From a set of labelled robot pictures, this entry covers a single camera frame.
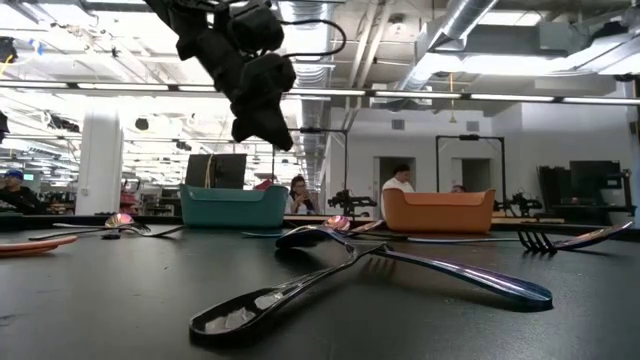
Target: orange plate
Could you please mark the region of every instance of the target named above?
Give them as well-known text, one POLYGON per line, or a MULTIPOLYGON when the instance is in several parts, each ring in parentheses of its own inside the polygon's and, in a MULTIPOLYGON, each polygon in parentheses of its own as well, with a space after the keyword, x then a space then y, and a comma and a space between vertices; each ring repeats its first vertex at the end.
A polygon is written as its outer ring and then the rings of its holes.
POLYGON ((50 247, 55 247, 59 245, 70 244, 76 240, 78 240, 77 236, 67 236, 60 239, 31 241, 28 243, 0 244, 0 252, 50 248, 50 247))
POLYGON ((44 248, 28 249, 28 250, 13 250, 13 251, 0 251, 0 258, 12 257, 12 256, 28 256, 34 254, 40 254, 43 252, 51 251, 57 248, 57 246, 49 246, 44 248))

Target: black cable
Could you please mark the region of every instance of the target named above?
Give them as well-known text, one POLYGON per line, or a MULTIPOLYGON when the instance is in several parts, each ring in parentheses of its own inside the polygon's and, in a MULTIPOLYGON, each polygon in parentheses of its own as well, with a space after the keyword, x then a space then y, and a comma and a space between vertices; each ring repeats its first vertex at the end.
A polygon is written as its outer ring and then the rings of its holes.
POLYGON ((320 53, 292 53, 292 54, 286 54, 286 55, 282 55, 282 57, 294 57, 294 56, 328 56, 328 55, 333 55, 333 54, 337 54, 340 51, 344 50, 345 46, 347 46, 347 34, 344 32, 344 30, 340 27, 340 25, 334 23, 333 21, 329 21, 329 20, 324 20, 324 19, 310 19, 310 20, 300 20, 300 21, 280 21, 281 24, 283 25, 305 25, 305 24, 327 24, 331 27, 333 27, 334 29, 338 30, 338 32, 340 33, 340 35, 342 36, 342 43, 340 44, 340 46, 338 46, 336 49, 333 49, 331 51, 325 51, 325 52, 320 52, 320 53))

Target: ceiling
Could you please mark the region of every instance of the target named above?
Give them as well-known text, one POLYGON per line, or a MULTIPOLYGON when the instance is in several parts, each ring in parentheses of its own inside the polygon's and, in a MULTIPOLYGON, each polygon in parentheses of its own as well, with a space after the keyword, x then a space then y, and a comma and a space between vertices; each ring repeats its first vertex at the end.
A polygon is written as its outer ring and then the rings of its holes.
MULTIPOLYGON (((362 29, 370 2, 349 0, 333 4, 332 20, 344 28, 348 40, 341 53, 325 61, 331 68, 327 85, 338 88, 347 85, 361 33, 358 29, 362 29)), ((443 15, 446 4, 446 0, 397 0, 389 5, 393 23, 378 24, 384 26, 384 31, 375 49, 374 64, 363 81, 364 87, 393 83, 407 74, 415 61, 414 42, 422 24, 443 15)), ((481 23, 530 26, 543 17, 546 21, 561 16, 579 20, 629 5, 626 0, 503 0, 481 23)), ((293 39, 299 30, 288 26, 285 31, 287 37, 293 39)), ((139 0, 31 0, 11 3, 1 0, 0 36, 17 39, 15 45, 19 48, 20 57, 16 64, 6 68, 1 77, 3 80, 212 84, 209 75, 195 59, 178 59, 175 49, 177 36, 139 0), (41 53, 34 51, 33 43, 30 44, 33 40, 37 41, 36 45, 42 44, 39 48, 41 53)), ((340 41, 338 36, 334 32, 332 44, 340 41)), ((285 47, 283 52, 293 52, 304 44, 289 41, 285 47)), ((453 83, 448 77, 432 77, 428 85, 442 91, 453 87, 456 91, 512 92, 528 89, 534 81, 532 77, 506 79, 456 73, 453 83)), ((300 173, 310 179, 312 187, 320 183, 317 174, 322 166, 323 136, 306 135, 303 139, 294 134, 296 146, 293 151, 278 153, 274 159, 271 146, 259 139, 236 145, 229 143, 233 116, 225 99, 119 96, 117 101, 126 109, 126 116, 123 116, 125 139, 147 138, 145 141, 126 142, 123 170, 127 176, 138 176, 158 184, 179 182, 185 172, 189 151, 177 149, 175 142, 166 139, 180 138, 192 146, 191 152, 194 153, 247 153, 249 186, 259 181, 254 173, 271 171, 272 159, 276 164, 276 175, 282 182, 286 183, 300 173), (135 127, 135 120, 142 117, 149 121, 150 129, 147 131, 135 127)), ((85 104, 86 94, 0 89, 0 109, 10 117, 13 134, 77 137, 78 134, 48 127, 45 114, 63 117, 82 129, 85 104)), ((449 106, 448 101, 440 104, 443 109, 449 106)), ((477 109, 485 104, 476 103, 474 106, 477 109)), ((290 128, 305 124, 300 100, 283 101, 282 109, 290 128)), ((10 141, 5 142, 0 150, 0 158, 5 159, 0 161, 0 166, 42 169, 51 179, 66 182, 77 174, 79 155, 78 140, 10 141)))

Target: table surface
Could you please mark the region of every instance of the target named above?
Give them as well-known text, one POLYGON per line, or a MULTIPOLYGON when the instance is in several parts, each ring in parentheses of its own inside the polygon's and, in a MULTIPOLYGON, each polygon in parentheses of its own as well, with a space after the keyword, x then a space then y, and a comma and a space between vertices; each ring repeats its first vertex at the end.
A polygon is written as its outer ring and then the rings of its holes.
MULTIPOLYGON (((46 232, 2 233, 0 242, 46 232)), ((329 242, 282 254, 273 239, 238 231, 86 235, 47 255, 0 259, 0 359, 637 357, 640 244, 608 241, 553 257, 519 243, 394 247, 536 282, 555 307, 529 312, 450 276, 370 257, 287 305, 252 344, 201 348, 189 341, 192 315, 341 263, 344 249, 329 242)))

